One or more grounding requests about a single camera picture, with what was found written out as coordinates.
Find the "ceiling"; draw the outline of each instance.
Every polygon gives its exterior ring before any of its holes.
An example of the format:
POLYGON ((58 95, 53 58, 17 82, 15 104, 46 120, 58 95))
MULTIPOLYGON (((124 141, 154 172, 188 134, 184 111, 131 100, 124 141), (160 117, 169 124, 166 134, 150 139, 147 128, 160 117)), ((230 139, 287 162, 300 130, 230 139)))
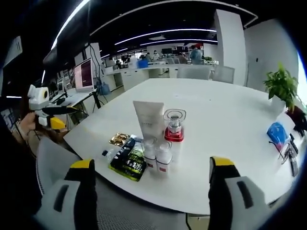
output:
MULTIPOLYGON (((11 74, 13 81, 28 84, 41 78, 43 73, 42 60, 50 51, 53 41, 65 20, 71 12, 82 2, 82 0, 18 0, 5 1, 1 3, 1 21, 6 22, 3 28, 4 43, 1 44, 0 61, 3 62, 7 46, 13 37, 22 36, 24 53, 16 64, 12 64, 12 69, 17 72, 11 74)), ((101 25, 109 22, 138 7, 147 4, 162 2, 161 0, 91 0, 89 13, 89 31, 92 34, 101 25)), ((224 0, 228 4, 238 4, 239 7, 259 16, 253 23, 259 23, 274 17, 271 14, 273 5, 266 1, 250 3, 245 0, 224 0)), ((249 22, 254 16, 244 11, 229 6, 219 4, 182 1, 151 6, 114 20, 96 33, 92 34, 91 42, 98 42, 101 47, 101 56, 116 53, 123 48, 136 49, 139 44, 151 42, 151 36, 134 39, 118 46, 114 43, 120 42, 130 37, 152 33, 162 30, 181 28, 214 28, 215 9, 222 9, 240 14, 242 23, 249 22)), ((216 40, 214 34, 208 32, 169 32, 164 33, 166 39, 212 39, 216 40)))

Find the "human hand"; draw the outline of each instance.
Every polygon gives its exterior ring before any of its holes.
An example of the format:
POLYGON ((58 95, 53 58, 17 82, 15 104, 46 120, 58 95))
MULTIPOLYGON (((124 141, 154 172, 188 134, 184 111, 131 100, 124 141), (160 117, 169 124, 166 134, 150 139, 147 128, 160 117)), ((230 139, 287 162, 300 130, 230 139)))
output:
POLYGON ((35 130, 35 113, 28 113, 20 122, 20 128, 25 134, 28 134, 31 130, 35 130))

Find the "white pillar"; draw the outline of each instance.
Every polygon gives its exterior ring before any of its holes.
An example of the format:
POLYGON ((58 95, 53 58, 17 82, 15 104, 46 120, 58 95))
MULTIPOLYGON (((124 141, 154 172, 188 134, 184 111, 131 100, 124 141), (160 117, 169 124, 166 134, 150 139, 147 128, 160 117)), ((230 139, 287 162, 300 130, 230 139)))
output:
POLYGON ((234 84, 244 85, 246 77, 246 51, 240 15, 216 10, 217 60, 220 65, 235 68, 234 84))

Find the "green leaves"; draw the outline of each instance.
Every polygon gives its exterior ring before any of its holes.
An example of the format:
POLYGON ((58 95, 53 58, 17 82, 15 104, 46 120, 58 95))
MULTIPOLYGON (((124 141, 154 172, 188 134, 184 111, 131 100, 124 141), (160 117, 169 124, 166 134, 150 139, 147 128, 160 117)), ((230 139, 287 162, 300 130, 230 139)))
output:
POLYGON ((266 91, 269 92, 269 99, 274 95, 285 101, 286 107, 294 109, 294 98, 297 90, 297 79, 291 77, 291 74, 283 65, 278 63, 279 69, 277 72, 267 73, 268 79, 263 83, 266 91))

